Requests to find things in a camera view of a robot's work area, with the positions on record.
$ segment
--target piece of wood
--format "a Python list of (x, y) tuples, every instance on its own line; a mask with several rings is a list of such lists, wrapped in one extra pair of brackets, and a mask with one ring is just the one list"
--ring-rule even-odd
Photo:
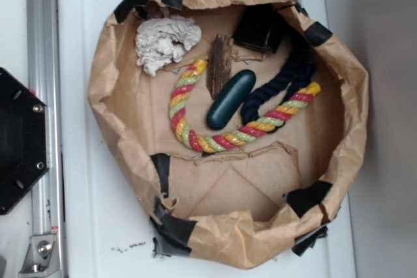
[(217, 34), (207, 71), (207, 88), (215, 100), (231, 78), (233, 38)]

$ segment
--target white fabric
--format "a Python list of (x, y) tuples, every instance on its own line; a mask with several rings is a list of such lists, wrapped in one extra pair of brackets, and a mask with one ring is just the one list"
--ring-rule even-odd
[(165, 65), (182, 60), (201, 40), (201, 28), (194, 19), (182, 16), (150, 19), (137, 28), (137, 65), (143, 65), (145, 73), (155, 76)]

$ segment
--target dark blue rope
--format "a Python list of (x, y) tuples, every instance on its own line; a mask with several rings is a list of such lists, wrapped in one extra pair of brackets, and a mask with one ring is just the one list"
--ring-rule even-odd
[(298, 92), (301, 88), (307, 87), (311, 83), (311, 77), (313, 76), (314, 71), (315, 66), (313, 63), (305, 64), (299, 75), (293, 81), (293, 83), (289, 85), (287, 89), (287, 94), (283, 98), (282, 102), (288, 101), (289, 98), (294, 96), (294, 94)]
[(242, 115), (243, 125), (259, 118), (258, 110), (261, 105), (273, 96), (285, 90), (288, 84), (287, 94), (283, 102), (287, 101), (293, 94), (301, 88), (307, 87), (311, 82), (311, 76), (315, 71), (314, 64), (306, 63), (308, 44), (296, 31), (292, 33), (293, 51), (287, 62), (279, 72), (268, 83), (253, 91), (243, 103), (240, 114)]
[(290, 55), (288, 61), (283, 65), (281, 72), (279, 72), (268, 83), (262, 85), (255, 91), (253, 91), (243, 103), (240, 114), (242, 115), (243, 125), (257, 120), (259, 118), (258, 110), (261, 105), (271, 99), (273, 96), (279, 94), (285, 90), (293, 81), (295, 76), (299, 73), (302, 67), (302, 61), (298, 57), (298, 54)]

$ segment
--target multicolored rope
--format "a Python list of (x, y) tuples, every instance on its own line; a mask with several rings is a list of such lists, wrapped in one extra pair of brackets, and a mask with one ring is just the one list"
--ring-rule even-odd
[(300, 109), (306, 107), (321, 91), (320, 85), (311, 82), (306, 88), (300, 89), (296, 94), (283, 102), (275, 109), (256, 121), (247, 123), (237, 130), (221, 135), (198, 135), (187, 122), (185, 105), (191, 90), (199, 81), (204, 72), (207, 61), (197, 59), (182, 75), (171, 95), (169, 103), (169, 118), (175, 137), (186, 147), (198, 152), (216, 153), (242, 146), (260, 138), (276, 127), (284, 124)]

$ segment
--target brown paper bag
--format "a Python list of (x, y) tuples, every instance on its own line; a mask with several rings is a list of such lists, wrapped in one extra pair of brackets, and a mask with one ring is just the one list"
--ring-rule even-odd
[[(202, 157), (171, 130), (168, 105), (183, 70), (170, 70), (210, 55), (216, 35), (231, 36), (246, 6), (262, 3), (272, 3), (310, 43), (317, 67), (313, 80), (323, 91), (278, 132)], [(171, 14), (193, 17), (203, 40), (180, 64), (151, 77), (136, 66), (136, 29), (143, 13), (161, 17), (160, 7), (166, 6)], [(235, 46), (237, 60), (256, 61), (234, 61), (232, 74), (250, 68), (257, 88), (280, 71), (290, 46), (285, 38), (273, 55)], [(102, 30), (88, 97), (109, 149), (150, 216), (160, 253), (257, 266), (335, 218), (364, 156), (367, 72), (297, 0), (124, 0)], [(276, 107), (280, 97), (260, 114)], [(205, 123), (211, 104), (205, 83), (197, 84), (187, 114), (199, 133), (217, 133)], [(225, 129), (240, 125), (236, 113)]]

